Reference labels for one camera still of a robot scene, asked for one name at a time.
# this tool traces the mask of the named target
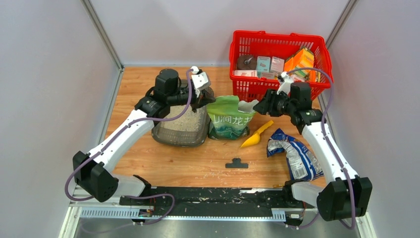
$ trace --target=chip bag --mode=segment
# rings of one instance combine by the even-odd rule
[[[238,96],[217,97],[214,103],[207,105],[211,119],[209,138],[236,140],[249,135],[248,124],[256,113],[253,107],[257,103],[258,100],[250,103],[239,101]]]
[[[318,159],[302,142],[277,129],[268,140],[267,157],[284,151],[292,180],[311,181],[324,175]]]

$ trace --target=white wall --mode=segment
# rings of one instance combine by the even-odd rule
[[[420,234],[419,11],[414,0],[361,0],[330,48],[334,134],[373,183],[379,238]]]
[[[0,237],[57,237],[72,156],[97,143],[117,69],[84,7],[0,2]]]
[[[227,65],[235,30],[327,38],[347,0],[91,0],[124,64]]]

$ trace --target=blue bag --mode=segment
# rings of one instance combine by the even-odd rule
[[[268,140],[267,157],[284,151],[292,180],[311,181],[324,175],[318,159],[302,142],[277,129]]]

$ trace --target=rice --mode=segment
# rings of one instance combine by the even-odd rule
[[[184,108],[185,106],[171,107],[169,115],[167,115],[165,118],[172,118],[179,115],[182,110],[184,110]],[[201,123],[203,123],[203,113],[204,108],[197,109],[196,113],[193,112],[191,108],[189,108],[180,118],[172,121],[163,121],[160,123],[160,126],[169,130],[197,132]]]

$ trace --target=brown roll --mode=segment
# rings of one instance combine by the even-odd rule
[[[255,70],[257,68],[257,58],[252,55],[239,56],[236,61],[238,70]]]

